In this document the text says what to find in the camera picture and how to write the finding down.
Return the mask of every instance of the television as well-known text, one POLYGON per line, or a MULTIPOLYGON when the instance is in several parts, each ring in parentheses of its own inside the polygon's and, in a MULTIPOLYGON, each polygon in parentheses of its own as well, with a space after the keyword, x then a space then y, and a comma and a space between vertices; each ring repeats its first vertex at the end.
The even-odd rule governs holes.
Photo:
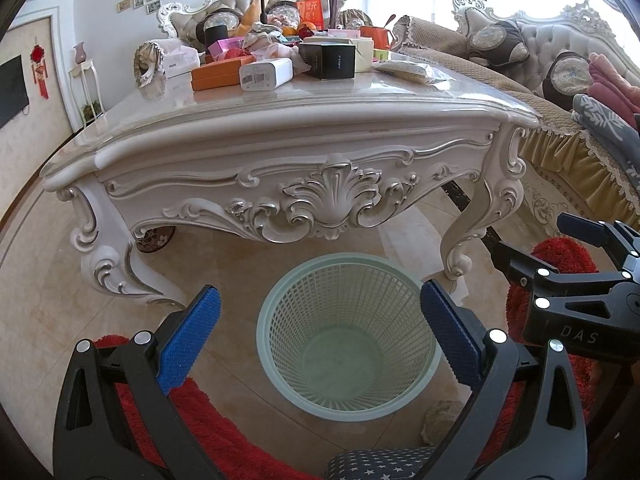
POLYGON ((29 105, 22 56, 0 65, 0 128, 29 105))

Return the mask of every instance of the star-patterned fabric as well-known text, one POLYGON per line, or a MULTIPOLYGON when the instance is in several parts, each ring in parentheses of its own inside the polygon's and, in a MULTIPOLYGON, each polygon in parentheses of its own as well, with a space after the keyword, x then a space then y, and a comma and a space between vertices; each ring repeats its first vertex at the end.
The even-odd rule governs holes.
POLYGON ((324 480, 408 480, 434 451, 434 447, 348 451, 327 464, 324 480))

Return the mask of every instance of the tiled floor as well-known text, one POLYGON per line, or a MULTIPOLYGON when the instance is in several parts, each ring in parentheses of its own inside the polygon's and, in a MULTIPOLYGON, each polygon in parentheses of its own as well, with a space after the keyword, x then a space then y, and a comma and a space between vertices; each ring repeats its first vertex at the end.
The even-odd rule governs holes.
MULTIPOLYGON (((285 400, 260 366, 255 328, 262 301, 296 265, 321 254, 359 251, 386 256, 418 278, 436 277, 486 326, 504 328, 508 284, 480 240, 468 246, 471 273, 455 284, 444 278, 440 238, 458 214, 437 190, 383 226, 347 232, 339 242, 315 238, 268 245, 180 227, 166 248, 145 258, 188 296, 205 283, 219 288, 222 317, 191 375, 251 442, 320 476, 326 462, 343 449, 420 445, 425 412, 444 401, 463 402, 468 391, 442 360, 423 393, 393 415, 349 424, 311 416, 285 400)), ((68 241, 74 226, 71 205, 35 186, 0 240, 0 352, 6 356, 0 363, 5 378, 0 399, 23 439, 49 468, 58 394, 74 344, 85 337, 154 330, 171 310, 110 298, 85 285, 79 257, 68 241)), ((545 237, 524 210, 499 222, 496 230, 526 249, 545 237)))

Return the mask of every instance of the flower vase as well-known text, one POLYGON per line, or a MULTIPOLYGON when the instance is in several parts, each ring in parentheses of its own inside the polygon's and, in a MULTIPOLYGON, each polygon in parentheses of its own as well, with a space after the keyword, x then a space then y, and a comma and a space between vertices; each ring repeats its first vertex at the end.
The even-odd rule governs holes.
POLYGON ((338 0, 329 0, 329 28, 338 28, 338 0))
POLYGON ((74 49, 76 50, 76 64, 81 64, 86 61, 86 52, 84 51, 84 41, 78 43, 74 49))

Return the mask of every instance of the dark blue gripper pad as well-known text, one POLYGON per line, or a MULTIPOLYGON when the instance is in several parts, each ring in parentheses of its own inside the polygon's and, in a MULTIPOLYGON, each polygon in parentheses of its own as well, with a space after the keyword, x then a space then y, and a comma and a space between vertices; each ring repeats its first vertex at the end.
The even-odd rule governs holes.
POLYGON ((482 338, 486 333, 478 318, 456 306, 435 280, 422 286, 420 308, 458 382, 477 390, 484 381, 482 338))
POLYGON ((561 233, 587 242, 594 247, 602 247, 607 243, 604 226, 568 213, 560 213, 556 220, 561 233))
POLYGON ((182 386, 219 318, 220 294, 209 287, 162 350, 158 384, 165 395, 182 386))

